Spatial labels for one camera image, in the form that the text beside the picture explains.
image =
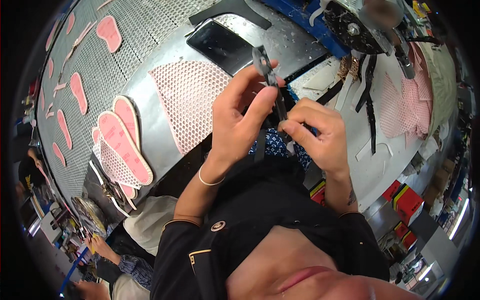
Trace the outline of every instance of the blue patterned shorts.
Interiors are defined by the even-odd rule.
[[[302,146],[295,143],[293,145],[295,153],[297,154],[299,161],[305,170],[308,169],[308,165],[312,162],[312,158],[307,154],[307,151]],[[253,146],[248,151],[248,154],[255,154],[257,150],[257,141],[253,143]],[[282,141],[282,138],[278,134],[278,131],[274,128],[265,130],[265,154],[288,157],[287,146]]]

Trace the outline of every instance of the pink mesh fabric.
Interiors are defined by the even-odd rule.
[[[94,144],[92,150],[111,181],[138,190],[141,188],[142,183],[135,177],[120,155],[107,144],[101,132],[98,135],[98,143]]]
[[[425,139],[432,116],[432,83],[425,59],[417,45],[411,43],[410,60],[414,64],[415,78],[402,74],[400,94],[388,74],[385,74],[380,126],[385,136],[396,137],[405,133],[407,146],[416,138]]]
[[[180,61],[149,74],[167,114],[175,143],[184,156],[212,132],[212,104],[230,76],[207,61]]]

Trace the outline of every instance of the red box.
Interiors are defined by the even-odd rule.
[[[395,180],[390,187],[382,194],[382,196],[388,201],[391,202],[393,195],[395,195],[396,191],[400,187],[401,183],[398,180]]]
[[[401,238],[402,244],[405,246],[405,248],[410,250],[410,248],[415,245],[417,242],[417,237],[411,232],[411,230],[408,229],[408,227],[400,221],[394,229],[396,235]]]
[[[393,209],[407,226],[419,216],[423,208],[423,199],[408,185],[404,184],[393,197]]]
[[[310,191],[310,199],[326,206],[325,204],[325,180],[320,180],[315,187]]]

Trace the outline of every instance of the wrist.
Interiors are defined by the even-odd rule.
[[[207,183],[217,183],[225,177],[230,168],[229,162],[219,159],[215,153],[210,152],[202,166],[202,180]]]
[[[335,181],[349,181],[350,180],[350,168],[347,166],[346,168],[325,172],[327,180],[335,180]]]
[[[114,263],[114,264],[116,264],[116,265],[119,265],[119,264],[120,264],[120,259],[121,259],[121,257],[120,257],[120,255],[118,255],[118,254],[116,254],[115,252],[113,252],[111,255],[109,255],[109,256],[107,257],[107,259],[108,259],[109,261],[111,261],[112,263]]]

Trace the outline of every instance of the black polo shirt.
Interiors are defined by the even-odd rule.
[[[312,201],[299,169],[294,158],[255,164],[248,156],[219,188],[204,225],[165,224],[150,299],[227,299],[225,280],[275,225],[299,229],[341,272],[388,281],[386,258],[364,216],[339,217]]]

